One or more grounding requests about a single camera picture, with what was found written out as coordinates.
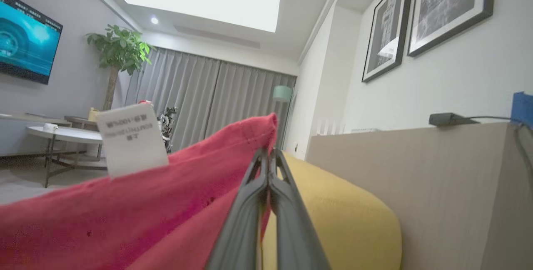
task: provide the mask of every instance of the round coffee table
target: round coffee table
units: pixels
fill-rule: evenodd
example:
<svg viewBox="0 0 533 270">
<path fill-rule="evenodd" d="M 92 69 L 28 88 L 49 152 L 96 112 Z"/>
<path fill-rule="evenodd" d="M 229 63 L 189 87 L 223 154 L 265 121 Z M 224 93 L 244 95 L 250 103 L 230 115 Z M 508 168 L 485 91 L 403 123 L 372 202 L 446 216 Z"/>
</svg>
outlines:
<svg viewBox="0 0 533 270">
<path fill-rule="evenodd" d="M 53 149 L 55 141 L 68 141 L 74 143 L 83 143 L 83 144 L 101 144 L 102 136 L 97 131 L 90 131 L 84 129 L 74 129 L 60 126 L 55 130 L 55 132 L 43 131 L 42 126 L 28 126 L 26 128 L 27 132 L 31 135 L 39 136 L 42 138 L 48 139 L 48 146 L 46 148 L 46 181 L 44 187 L 48 188 L 48 179 L 52 176 L 64 173 L 73 169 L 89 169 L 89 170 L 107 170 L 107 167 L 101 166 L 79 166 L 78 161 L 80 160 L 80 152 L 77 150 L 76 155 L 74 156 L 74 164 L 68 164 L 61 162 L 59 156 L 57 160 L 53 159 Z M 50 171 L 51 163 L 59 164 L 65 166 L 65 168 L 58 169 L 55 171 Z"/>
</svg>

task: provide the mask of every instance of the gray wall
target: gray wall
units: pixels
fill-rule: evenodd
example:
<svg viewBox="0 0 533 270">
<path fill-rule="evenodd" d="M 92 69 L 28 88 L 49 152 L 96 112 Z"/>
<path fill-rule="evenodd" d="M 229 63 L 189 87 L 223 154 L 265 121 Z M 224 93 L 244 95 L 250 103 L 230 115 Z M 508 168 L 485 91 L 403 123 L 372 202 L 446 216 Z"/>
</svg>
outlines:
<svg viewBox="0 0 533 270">
<path fill-rule="evenodd" d="M 103 32 L 108 23 L 126 26 L 100 0 L 21 0 L 64 26 L 49 85 L 0 73 L 0 113 L 39 113 L 62 118 L 87 117 L 90 107 L 103 104 L 108 71 L 84 35 Z M 0 156 L 27 152 L 39 139 L 27 139 L 26 123 L 0 120 Z"/>
</svg>

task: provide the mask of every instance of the plant trunk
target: plant trunk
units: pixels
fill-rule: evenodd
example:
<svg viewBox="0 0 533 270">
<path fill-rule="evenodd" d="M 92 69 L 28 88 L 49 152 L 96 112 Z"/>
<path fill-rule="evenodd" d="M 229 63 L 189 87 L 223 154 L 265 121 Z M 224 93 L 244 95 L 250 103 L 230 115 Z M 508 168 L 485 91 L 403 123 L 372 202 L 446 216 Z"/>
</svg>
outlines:
<svg viewBox="0 0 533 270">
<path fill-rule="evenodd" d="M 113 97 L 115 95 L 115 86 L 117 85 L 118 68 L 111 68 L 109 73 L 109 83 L 107 84 L 107 92 L 105 93 L 105 101 L 103 102 L 103 111 L 111 109 Z"/>
</svg>

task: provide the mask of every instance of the cable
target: cable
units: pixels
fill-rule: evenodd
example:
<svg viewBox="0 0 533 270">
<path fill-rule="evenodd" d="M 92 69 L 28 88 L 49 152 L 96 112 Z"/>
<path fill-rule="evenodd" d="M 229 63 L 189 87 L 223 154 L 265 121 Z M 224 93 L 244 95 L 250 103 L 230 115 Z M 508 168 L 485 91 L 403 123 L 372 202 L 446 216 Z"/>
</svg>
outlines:
<svg viewBox="0 0 533 270">
<path fill-rule="evenodd" d="M 522 156 L 522 159 L 524 160 L 524 163 L 526 164 L 526 170 L 527 170 L 527 176 L 529 179 L 529 191 L 531 191 L 531 198 L 533 198 L 533 163 L 531 163 L 531 159 L 529 159 L 528 153 L 526 152 L 526 149 L 524 148 L 524 145 L 522 144 L 522 141 L 520 140 L 520 129 L 522 127 L 525 127 L 529 134 L 531 135 L 531 138 L 533 138 L 533 130 L 525 124 L 523 121 L 518 120 L 516 118 L 510 118 L 510 117 L 501 117 L 501 116 L 473 116 L 473 117 L 466 117 L 467 119 L 477 119 L 477 118 L 490 118 L 490 119 L 503 119 L 503 120 L 510 120 L 512 122 L 518 122 L 518 125 L 514 128 L 514 141 L 516 143 L 516 147 L 518 148 L 518 152 L 520 153 L 520 156 Z"/>
</svg>

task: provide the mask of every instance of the white wall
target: white wall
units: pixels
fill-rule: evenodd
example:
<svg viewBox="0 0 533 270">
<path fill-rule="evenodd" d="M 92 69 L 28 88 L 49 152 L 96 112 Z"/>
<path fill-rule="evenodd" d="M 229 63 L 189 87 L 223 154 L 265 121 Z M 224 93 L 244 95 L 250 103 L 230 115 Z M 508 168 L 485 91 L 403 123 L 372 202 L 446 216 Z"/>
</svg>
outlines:
<svg viewBox="0 0 533 270">
<path fill-rule="evenodd" d="M 316 134 L 318 124 L 322 128 L 320 131 L 324 130 L 326 120 L 329 124 L 328 132 L 333 129 L 333 122 L 336 123 L 337 130 L 341 128 L 354 69 L 361 18 L 361 13 L 335 7 L 311 126 L 312 136 Z"/>
<path fill-rule="evenodd" d="M 227 44 L 226 42 L 218 42 L 215 40 L 204 41 L 200 38 L 186 38 L 149 31 L 143 33 L 143 40 L 151 45 L 168 48 L 170 50 L 198 54 L 200 56 L 216 58 L 291 75 L 299 74 L 299 69 L 295 61 L 265 54 L 264 52 L 261 52 L 261 50 Z"/>
<path fill-rule="evenodd" d="M 62 118 L 87 117 L 103 105 L 109 72 L 100 69 L 98 54 L 84 35 L 125 23 L 100 0 L 21 0 L 63 25 L 49 85 L 0 73 L 0 113 L 40 113 Z M 0 155 L 23 151 L 29 143 L 25 123 L 1 121 Z"/>
<path fill-rule="evenodd" d="M 510 116 L 513 93 L 532 89 L 530 0 L 496 0 L 494 15 L 485 22 L 417 58 L 405 56 L 400 67 L 361 83 L 379 1 L 363 14 L 345 131 L 428 126 L 429 115 L 436 112 Z"/>
<path fill-rule="evenodd" d="M 291 113 L 289 130 L 285 139 L 287 150 L 301 160 L 305 158 L 309 134 L 311 131 L 316 98 L 322 76 L 322 68 L 326 59 L 329 33 L 333 20 L 333 9 L 331 9 L 324 19 L 318 34 L 316 35 L 311 48 L 305 55 L 300 66 L 299 76 L 296 81 L 293 94 L 296 95 Z"/>
</svg>

